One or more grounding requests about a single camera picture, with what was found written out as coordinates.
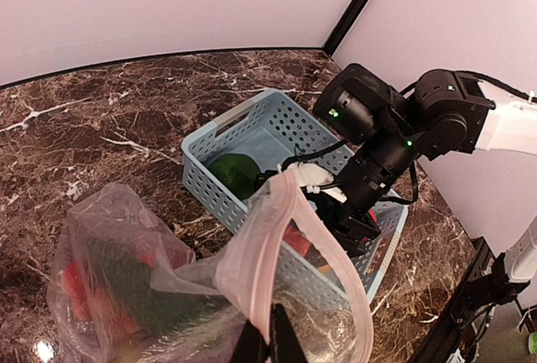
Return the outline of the green cucumber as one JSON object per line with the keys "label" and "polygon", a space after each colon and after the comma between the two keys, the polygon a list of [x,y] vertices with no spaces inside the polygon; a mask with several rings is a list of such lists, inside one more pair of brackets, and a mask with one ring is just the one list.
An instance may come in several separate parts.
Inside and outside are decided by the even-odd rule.
{"label": "green cucumber", "polygon": [[112,299],[150,334],[167,335],[224,309],[222,296],[168,293],[150,287],[152,269],[116,241],[91,238],[87,252]]}

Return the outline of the clear zip top bag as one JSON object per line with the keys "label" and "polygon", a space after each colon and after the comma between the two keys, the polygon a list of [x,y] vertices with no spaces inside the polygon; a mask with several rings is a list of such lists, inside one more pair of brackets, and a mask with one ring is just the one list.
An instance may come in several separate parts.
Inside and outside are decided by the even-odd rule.
{"label": "clear zip top bag", "polygon": [[[199,259],[127,185],[103,187],[72,207],[55,253],[47,303],[63,362],[232,362],[245,323],[269,347],[272,306],[281,303],[308,362],[366,362],[373,349],[368,298],[350,258],[305,197],[327,178],[307,181],[299,167],[269,179],[249,200],[246,218],[215,255]],[[305,257],[283,241],[292,222],[311,242]],[[222,296],[227,306],[167,335],[142,329],[113,339],[103,319],[78,320],[61,275],[73,261],[86,295],[108,286],[87,252],[91,238],[116,241],[152,269],[150,287]]]}

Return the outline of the red cherry bunch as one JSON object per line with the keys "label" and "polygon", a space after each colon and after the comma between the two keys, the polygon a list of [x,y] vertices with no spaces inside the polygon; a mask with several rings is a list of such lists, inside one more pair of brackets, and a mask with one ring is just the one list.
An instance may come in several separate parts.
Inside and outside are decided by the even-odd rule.
{"label": "red cherry bunch", "polygon": [[78,320],[95,324],[98,319],[103,319],[113,339],[121,339],[141,330],[106,288],[96,288],[91,296],[87,296],[84,282],[84,275],[76,261],[71,262],[61,275],[61,287],[69,295]]}

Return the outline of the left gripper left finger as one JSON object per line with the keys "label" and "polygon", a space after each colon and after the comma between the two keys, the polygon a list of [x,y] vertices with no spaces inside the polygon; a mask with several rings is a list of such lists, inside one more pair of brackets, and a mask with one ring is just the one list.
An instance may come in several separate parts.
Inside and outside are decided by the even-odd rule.
{"label": "left gripper left finger", "polygon": [[260,331],[251,323],[245,323],[232,352],[232,363],[264,363],[268,350]]}

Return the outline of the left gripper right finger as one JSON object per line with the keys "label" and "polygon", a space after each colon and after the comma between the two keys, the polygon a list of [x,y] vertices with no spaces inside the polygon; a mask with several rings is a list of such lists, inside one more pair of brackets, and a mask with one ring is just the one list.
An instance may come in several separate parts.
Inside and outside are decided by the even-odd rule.
{"label": "left gripper right finger", "polygon": [[275,363],[307,363],[305,353],[300,346],[289,316],[281,303],[271,309],[270,343],[268,344],[270,360]]}

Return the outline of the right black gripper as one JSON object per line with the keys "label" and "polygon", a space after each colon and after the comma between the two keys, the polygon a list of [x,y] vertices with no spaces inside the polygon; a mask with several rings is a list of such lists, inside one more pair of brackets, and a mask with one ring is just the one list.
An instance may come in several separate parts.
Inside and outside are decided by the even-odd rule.
{"label": "right black gripper", "polygon": [[380,234],[369,212],[344,205],[327,194],[315,194],[316,214],[350,258],[366,253],[366,243]]}

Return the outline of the green pepper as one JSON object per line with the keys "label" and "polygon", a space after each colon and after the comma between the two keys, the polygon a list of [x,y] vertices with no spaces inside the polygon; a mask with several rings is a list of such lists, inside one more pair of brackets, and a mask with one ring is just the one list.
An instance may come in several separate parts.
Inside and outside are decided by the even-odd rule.
{"label": "green pepper", "polygon": [[211,162],[208,170],[239,200],[255,193],[256,178],[261,173],[258,164],[242,153],[222,154]]}

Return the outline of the light blue plastic basket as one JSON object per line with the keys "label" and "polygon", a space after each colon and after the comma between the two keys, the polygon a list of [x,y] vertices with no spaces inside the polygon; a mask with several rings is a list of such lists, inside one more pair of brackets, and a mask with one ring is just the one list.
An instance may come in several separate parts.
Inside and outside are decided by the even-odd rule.
{"label": "light blue plastic basket", "polygon": [[[268,89],[187,135],[181,144],[183,184],[231,233],[242,226],[248,208],[209,172],[221,154],[251,157],[261,170],[276,169],[290,156],[313,153],[337,138],[282,91]],[[378,202],[373,211],[380,235],[368,241],[352,263],[372,300],[387,274],[408,216],[405,205]]]}

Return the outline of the orange persimmon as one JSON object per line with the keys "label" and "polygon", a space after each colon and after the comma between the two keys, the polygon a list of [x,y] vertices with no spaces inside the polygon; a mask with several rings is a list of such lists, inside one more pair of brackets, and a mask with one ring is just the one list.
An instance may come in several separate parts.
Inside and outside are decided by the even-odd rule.
{"label": "orange persimmon", "polygon": [[305,257],[311,248],[311,242],[292,222],[285,229],[283,241],[302,257]]}

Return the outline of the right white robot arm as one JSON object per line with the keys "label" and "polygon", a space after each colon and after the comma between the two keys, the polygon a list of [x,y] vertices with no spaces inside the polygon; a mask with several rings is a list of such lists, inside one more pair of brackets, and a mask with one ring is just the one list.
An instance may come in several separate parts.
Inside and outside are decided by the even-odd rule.
{"label": "right white robot arm", "polygon": [[536,153],[536,95],[488,75],[436,69],[402,91],[359,64],[348,65],[323,90],[316,117],[358,147],[335,184],[345,196],[339,205],[321,203],[321,218],[352,257],[379,236],[369,211],[390,202],[394,182],[416,159],[475,150]]}

